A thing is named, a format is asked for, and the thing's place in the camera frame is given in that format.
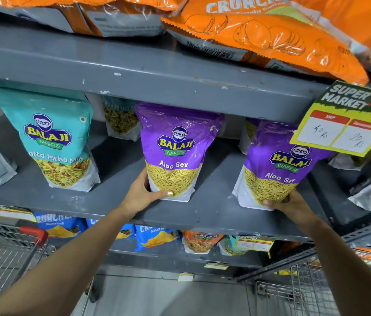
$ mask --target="floor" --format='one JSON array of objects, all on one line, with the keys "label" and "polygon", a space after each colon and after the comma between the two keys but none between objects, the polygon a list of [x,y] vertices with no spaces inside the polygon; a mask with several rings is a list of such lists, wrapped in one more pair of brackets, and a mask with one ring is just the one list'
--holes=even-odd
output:
[{"label": "floor", "polygon": [[[195,276],[192,282],[179,282],[176,273],[117,266],[102,272],[106,275],[95,279],[100,298],[87,304],[85,316],[257,315],[251,289],[221,278]],[[84,295],[72,316],[82,316],[85,301]]]}]

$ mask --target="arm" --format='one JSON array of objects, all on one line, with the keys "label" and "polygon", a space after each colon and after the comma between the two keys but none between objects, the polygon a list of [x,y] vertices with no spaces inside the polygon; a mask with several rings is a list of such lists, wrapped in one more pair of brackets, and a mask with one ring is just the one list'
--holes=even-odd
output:
[{"label": "arm", "polygon": [[264,201],[285,213],[314,241],[327,282],[342,316],[371,316],[371,268],[330,226],[311,211],[301,194],[290,194],[288,203]]},{"label": "arm", "polygon": [[0,316],[70,315],[121,228],[151,202],[171,192],[148,192],[146,168],[124,201],[76,239],[26,273],[0,296]]}]

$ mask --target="purple snack bag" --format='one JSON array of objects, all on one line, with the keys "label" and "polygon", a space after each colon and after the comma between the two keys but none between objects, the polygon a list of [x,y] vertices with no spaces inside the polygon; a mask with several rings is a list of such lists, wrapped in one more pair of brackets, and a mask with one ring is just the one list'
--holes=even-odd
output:
[{"label": "purple snack bag", "polygon": [[140,102],[143,153],[151,191],[168,190],[171,201],[188,202],[204,154],[224,120],[220,113]]},{"label": "purple snack bag", "polygon": [[250,117],[245,118],[244,126],[242,127],[241,137],[239,139],[238,147],[244,155],[247,155],[250,148],[251,141],[256,133],[257,127],[260,124],[259,119]]},{"label": "purple snack bag", "polygon": [[283,200],[318,160],[333,151],[290,144],[294,125],[261,121],[233,194],[243,207],[269,210],[262,201]]}]

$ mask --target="hand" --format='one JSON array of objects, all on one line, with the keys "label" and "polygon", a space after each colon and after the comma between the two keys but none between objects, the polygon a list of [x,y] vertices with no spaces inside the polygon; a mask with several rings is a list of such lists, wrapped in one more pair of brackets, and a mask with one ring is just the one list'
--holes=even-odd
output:
[{"label": "hand", "polygon": [[173,195],[170,191],[149,192],[148,189],[149,178],[145,167],[139,177],[131,184],[124,201],[119,206],[127,219],[133,218],[138,212],[148,207],[151,202]]},{"label": "hand", "polygon": [[283,212],[297,225],[301,232],[311,237],[311,231],[321,224],[325,224],[325,222],[314,214],[297,190],[294,189],[289,193],[289,199],[290,201],[287,203],[264,200],[263,204],[271,209],[278,209]]}]

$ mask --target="red cart handle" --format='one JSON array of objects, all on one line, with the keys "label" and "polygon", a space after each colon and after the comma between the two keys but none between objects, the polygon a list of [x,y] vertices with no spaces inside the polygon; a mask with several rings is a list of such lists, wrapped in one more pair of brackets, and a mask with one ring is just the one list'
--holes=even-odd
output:
[{"label": "red cart handle", "polygon": [[22,226],[19,228],[19,232],[26,235],[36,236],[37,239],[35,244],[39,244],[38,248],[42,248],[42,246],[48,240],[48,232],[42,228]]}]

